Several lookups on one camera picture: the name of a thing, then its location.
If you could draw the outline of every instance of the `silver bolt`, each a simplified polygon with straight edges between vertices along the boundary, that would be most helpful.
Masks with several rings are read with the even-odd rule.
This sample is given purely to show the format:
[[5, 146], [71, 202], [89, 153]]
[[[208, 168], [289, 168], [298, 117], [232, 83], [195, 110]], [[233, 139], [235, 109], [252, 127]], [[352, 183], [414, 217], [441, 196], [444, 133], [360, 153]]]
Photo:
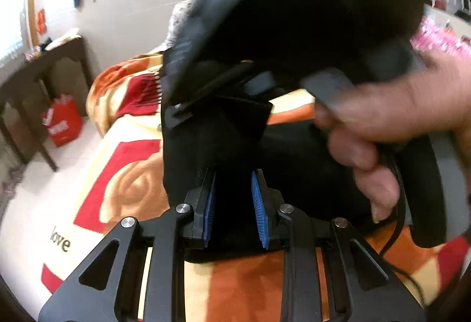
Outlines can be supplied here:
[[188, 204], [179, 204], [177, 205], [177, 212], [178, 213], [186, 213], [190, 210], [190, 206]]
[[126, 217], [121, 220], [121, 226], [123, 228], [130, 228], [136, 223], [136, 220], [132, 217]]
[[293, 205], [290, 205], [290, 204], [283, 204], [282, 206], [280, 206], [280, 212], [284, 214], [292, 213], [293, 210], [294, 210], [294, 207]]
[[334, 224], [337, 228], [346, 228], [349, 222], [343, 217], [337, 217], [334, 219]]

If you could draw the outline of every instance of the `white tile floor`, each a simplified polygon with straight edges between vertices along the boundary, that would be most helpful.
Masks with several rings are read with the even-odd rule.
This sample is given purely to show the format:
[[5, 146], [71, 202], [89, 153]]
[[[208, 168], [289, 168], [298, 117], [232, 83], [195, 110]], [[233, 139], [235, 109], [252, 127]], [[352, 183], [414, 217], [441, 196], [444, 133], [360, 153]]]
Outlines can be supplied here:
[[73, 206], [78, 187], [101, 138], [88, 119], [80, 136], [60, 148], [51, 140], [46, 148], [59, 170], [54, 173], [38, 153], [28, 164], [16, 196], [0, 225], [0, 273], [11, 291], [37, 319], [49, 291], [42, 285], [43, 241], [61, 213]]

